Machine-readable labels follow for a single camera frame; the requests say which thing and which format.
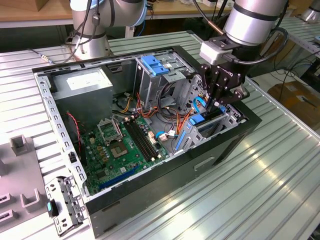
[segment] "yellow wire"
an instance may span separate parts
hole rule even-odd
[[[129,99],[128,99],[128,103],[126,104],[125,109],[122,110],[122,111],[120,111],[120,113],[124,114],[124,113],[126,113],[126,112],[128,111],[129,106],[130,106],[130,101],[131,101],[131,99],[129,98]]]

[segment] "gray holder block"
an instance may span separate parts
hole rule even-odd
[[[0,226],[6,225],[18,218],[18,214],[12,209],[0,213]]]
[[[0,196],[0,209],[8,206],[9,204],[13,204],[16,199],[10,195],[10,193],[6,193]]]
[[[2,217],[9,219],[0,224],[1,235],[1,232],[46,212],[47,208],[43,198],[46,196],[45,186],[32,138],[19,135],[0,144],[0,159],[0,215],[6,213]]]
[[[44,197],[39,193],[38,189],[34,189],[34,196],[26,198],[24,194],[20,194],[21,206],[28,212],[32,213],[41,209],[44,204]]]
[[[29,152],[27,140],[23,135],[10,138],[10,147],[16,157]]]
[[[0,159],[0,177],[7,174],[7,167],[4,162]]]

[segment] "label sticker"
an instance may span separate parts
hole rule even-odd
[[[102,79],[98,72],[93,72],[81,76],[69,77],[66,82],[71,90],[77,90],[101,84]]]
[[[175,135],[175,133],[176,133],[176,131],[175,131],[175,130],[170,130],[170,131],[168,132],[169,136],[174,136],[174,135]]]
[[[171,65],[170,63],[164,64],[163,66],[164,66],[165,68],[171,68],[171,67],[172,67],[172,65]]]
[[[295,86],[292,86],[292,85],[288,85],[288,86],[286,86],[286,88],[289,89],[291,92],[295,92],[298,90],[298,89],[296,89]]]

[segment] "motherboard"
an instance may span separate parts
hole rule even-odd
[[[128,122],[112,120],[81,135],[85,145],[86,186],[91,195],[169,157],[143,117]]]

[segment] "wooden shelf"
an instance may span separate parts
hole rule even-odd
[[[201,9],[205,13],[213,13],[214,7],[206,6],[199,3]],[[153,5],[154,15],[188,15],[198,14],[198,10],[194,5],[186,5],[179,0],[173,2],[159,1]],[[72,10],[69,0],[49,0],[43,8],[38,12],[28,11],[19,8],[13,8],[0,5],[0,22],[16,22],[16,21],[45,21],[45,20],[64,20],[72,19]]]

